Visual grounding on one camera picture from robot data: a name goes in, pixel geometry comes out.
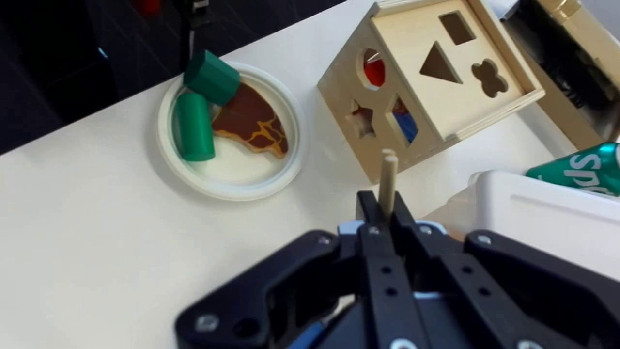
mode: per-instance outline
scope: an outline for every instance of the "wooden shape sorter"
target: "wooden shape sorter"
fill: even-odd
[[[319,89],[373,182],[545,95],[483,0],[381,0]]]

